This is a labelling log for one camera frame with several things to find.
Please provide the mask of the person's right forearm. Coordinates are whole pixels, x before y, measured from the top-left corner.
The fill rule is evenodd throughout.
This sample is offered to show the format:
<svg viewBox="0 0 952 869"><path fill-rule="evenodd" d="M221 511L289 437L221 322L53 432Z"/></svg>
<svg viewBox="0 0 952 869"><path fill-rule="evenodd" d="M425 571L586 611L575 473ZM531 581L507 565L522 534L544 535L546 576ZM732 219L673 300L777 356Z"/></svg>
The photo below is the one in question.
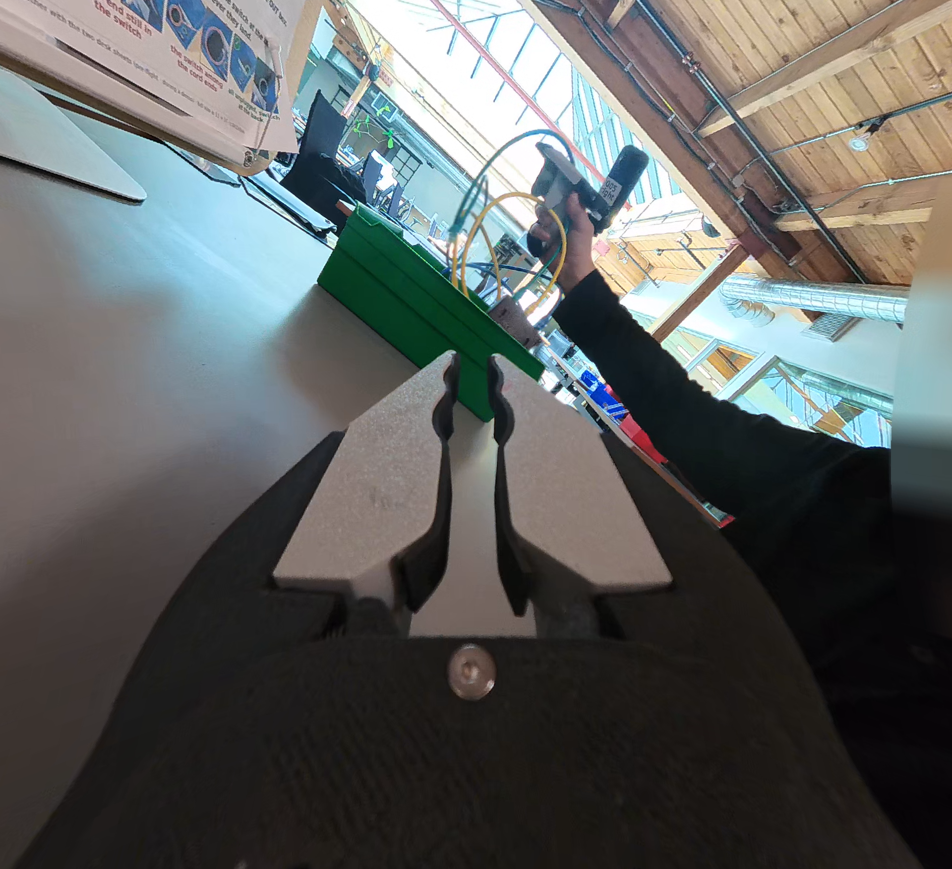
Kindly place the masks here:
<svg viewBox="0 0 952 869"><path fill-rule="evenodd" d="M783 425L715 399L619 303L598 272L556 310L658 452L699 495L733 517L740 550L769 544L888 540L889 451Z"/></svg>

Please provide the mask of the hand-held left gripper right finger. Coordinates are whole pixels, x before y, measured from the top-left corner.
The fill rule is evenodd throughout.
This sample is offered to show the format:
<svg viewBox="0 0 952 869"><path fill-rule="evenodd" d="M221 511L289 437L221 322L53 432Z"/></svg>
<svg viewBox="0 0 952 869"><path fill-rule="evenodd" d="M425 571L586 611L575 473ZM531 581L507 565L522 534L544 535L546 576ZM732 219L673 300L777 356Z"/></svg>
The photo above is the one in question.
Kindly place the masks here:
<svg viewBox="0 0 952 869"><path fill-rule="evenodd" d="M497 461L497 566L518 616L574 618L672 575L603 435L518 366L487 362Z"/></svg>

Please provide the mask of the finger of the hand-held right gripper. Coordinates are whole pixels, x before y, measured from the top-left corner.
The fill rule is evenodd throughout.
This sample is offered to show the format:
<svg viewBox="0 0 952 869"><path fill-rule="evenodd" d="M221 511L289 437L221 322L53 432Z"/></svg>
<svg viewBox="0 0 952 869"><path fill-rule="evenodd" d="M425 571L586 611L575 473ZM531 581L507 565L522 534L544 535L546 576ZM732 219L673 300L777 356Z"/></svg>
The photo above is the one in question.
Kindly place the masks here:
<svg viewBox="0 0 952 869"><path fill-rule="evenodd" d="M542 169L535 180L535 196L545 206L557 206L570 193L573 183L573 165L566 159L543 159Z"/></svg>

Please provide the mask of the person's right hand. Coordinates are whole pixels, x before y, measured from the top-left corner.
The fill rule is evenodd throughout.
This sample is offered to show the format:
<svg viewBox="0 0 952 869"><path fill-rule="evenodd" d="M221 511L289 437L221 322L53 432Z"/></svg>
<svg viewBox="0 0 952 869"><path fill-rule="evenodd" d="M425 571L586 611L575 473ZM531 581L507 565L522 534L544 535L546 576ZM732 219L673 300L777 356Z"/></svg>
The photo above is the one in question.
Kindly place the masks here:
<svg viewBox="0 0 952 869"><path fill-rule="evenodd" d="M596 272L592 249L594 229L589 214L572 192L562 204L565 220L562 223L542 205L536 207L536 221L528 232L530 252L547 263L553 256L560 264L557 282L567 296L589 275Z"/></svg>

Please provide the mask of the green plastic bin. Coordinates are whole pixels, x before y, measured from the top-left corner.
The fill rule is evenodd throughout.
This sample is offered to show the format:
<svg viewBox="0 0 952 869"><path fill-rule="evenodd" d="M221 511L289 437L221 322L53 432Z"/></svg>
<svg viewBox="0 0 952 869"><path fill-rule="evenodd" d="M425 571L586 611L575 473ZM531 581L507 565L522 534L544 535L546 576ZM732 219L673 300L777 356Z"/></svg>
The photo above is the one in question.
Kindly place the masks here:
<svg viewBox="0 0 952 869"><path fill-rule="evenodd" d="M493 418L486 363L499 354L534 381L542 363L450 284L442 266L411 245L402 228L363 204L354 207L318 285L411 363L424 367L446 351L460 356L458 400L483 422Z"/></svg>

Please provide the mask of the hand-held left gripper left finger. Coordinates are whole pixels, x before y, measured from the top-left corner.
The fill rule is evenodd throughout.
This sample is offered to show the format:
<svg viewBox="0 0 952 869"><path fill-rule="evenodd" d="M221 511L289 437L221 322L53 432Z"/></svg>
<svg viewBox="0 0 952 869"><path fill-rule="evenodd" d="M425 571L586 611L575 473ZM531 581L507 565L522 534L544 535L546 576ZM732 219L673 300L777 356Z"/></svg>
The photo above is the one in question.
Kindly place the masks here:
<svg viewBox="0 0 952 869"><path fill-rule="evenodd" d="M354 420L280 558L281 588L417 613L446 572L456 354Z"/></svg>

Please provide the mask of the white stand base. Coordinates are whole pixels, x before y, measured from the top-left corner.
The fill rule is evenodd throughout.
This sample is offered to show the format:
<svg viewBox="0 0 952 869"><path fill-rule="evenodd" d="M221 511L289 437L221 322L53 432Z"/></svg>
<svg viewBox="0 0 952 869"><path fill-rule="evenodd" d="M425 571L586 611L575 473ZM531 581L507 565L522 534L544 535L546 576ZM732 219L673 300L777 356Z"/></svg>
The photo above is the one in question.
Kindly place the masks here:
<svg viewBox="0 0 952 869"><path fill-rule="evenodd" d="M132 203L144 188L25 79L1 70L1 159Z"/></svg>

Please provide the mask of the red ceiling pipe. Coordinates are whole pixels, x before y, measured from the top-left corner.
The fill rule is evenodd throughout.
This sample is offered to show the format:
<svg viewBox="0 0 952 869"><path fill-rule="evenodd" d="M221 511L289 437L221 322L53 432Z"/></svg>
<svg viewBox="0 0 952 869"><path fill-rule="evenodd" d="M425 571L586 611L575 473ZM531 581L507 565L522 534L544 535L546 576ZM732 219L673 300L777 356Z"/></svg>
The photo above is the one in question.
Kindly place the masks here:
<svg viewBox="0 0 952 869"><path fill-rule="evenodd" d="M600 174L637 138L517 0L391 0L503 138L547 116Z"/></svg>

